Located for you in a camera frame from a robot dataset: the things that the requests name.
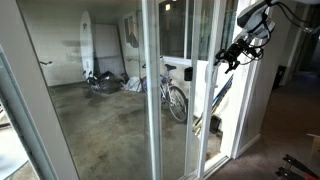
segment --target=bicycle seat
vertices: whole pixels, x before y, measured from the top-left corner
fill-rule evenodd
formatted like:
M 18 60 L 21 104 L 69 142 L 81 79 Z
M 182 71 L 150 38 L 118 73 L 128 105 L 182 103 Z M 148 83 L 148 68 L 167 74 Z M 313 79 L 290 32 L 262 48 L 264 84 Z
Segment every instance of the bicycle seat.
M 171 70 L 174 70 L 174 69 L 177 69 L 176 66 L 171 66 L 169 64 L 165 64 L 166 68 L 167 68 L 167 71 L 171 71 Z

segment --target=red object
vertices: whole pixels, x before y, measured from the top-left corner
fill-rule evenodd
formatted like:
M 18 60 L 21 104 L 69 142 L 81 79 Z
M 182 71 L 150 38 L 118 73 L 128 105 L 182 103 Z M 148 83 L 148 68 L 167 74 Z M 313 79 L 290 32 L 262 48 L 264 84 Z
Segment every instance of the red object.
M 306 180 L 318 180 L 318 179 L 314 178 L 313 176 L 310 176 L 308 173 L 304 173 L 304 177 L 306 178 Z

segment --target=garage floor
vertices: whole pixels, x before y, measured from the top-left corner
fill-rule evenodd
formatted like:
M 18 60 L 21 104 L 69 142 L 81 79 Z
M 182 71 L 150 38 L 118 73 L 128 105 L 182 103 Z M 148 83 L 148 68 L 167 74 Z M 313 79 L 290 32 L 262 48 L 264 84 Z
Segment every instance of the garage floor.
M 50 92 L 81 179 L 150 179 L 145 94 L 94 94 L 85 83 Z M 186 124 L 176 123 L 165 105 L 161 114 L 163 179 L 178 179 L 184 172 Z M 220 140 L 211 138 L 210 154 L 216 154 Z M 194 166 L 198 143 L 194 137 Z

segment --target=robotic arm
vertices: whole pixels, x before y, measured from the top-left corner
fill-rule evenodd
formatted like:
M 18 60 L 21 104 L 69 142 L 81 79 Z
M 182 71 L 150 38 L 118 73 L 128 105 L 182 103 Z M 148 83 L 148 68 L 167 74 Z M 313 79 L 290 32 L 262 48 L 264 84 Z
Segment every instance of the robotic arm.
M 301 2 L 304 4 L 320 4 L 320 0 L 295 0 L 296 2 Z M 275 27 L 274 21 L 268 18 L 268 15 L 265 13 L 268 7 L 279 5 L 279 7 L 283 10 L 283 8 L 287 8 L 283 3 L 279 2 L 279 0 L 259 0 L 255 4 L 244 9 L 237 18 L 237 24 L 243 30 L 242 32 L 235 38 L 234 43 L 227 50 L 220 50 L 216 54 L 216 62 L 215 65 L 218 65 L 219 62 L 227 62 L 229 64 L 229 68 L 226 73 L 231 70 L 235 70 L 240 62 L 237 60 L 238 56 L 243 53 L 247 57 L 251 59 L 251 61 L 245 63 L 248 64 L 253 60 L 259 60 L 263 57 L 263 46 L 266 45 L 270 38 L 271 33 Z M 303 28 L 305 32 L 312 32 L 310 28 Z M 252 40 L 254 39 L 266 39 L 267 42 L 261 46 L 252 46 L 250 45 Z

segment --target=surfboard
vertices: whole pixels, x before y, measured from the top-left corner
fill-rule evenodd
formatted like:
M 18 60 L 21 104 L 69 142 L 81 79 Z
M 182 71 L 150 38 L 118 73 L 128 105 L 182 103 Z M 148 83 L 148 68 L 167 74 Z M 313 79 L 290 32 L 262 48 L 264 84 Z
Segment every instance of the surfboard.
M 88 11 L 82 13 L 80 21 L 80 47 L 83 65 L 83 75 L 88 79 L 93 77 L 94 51 L 92 39 L 92 25 Z

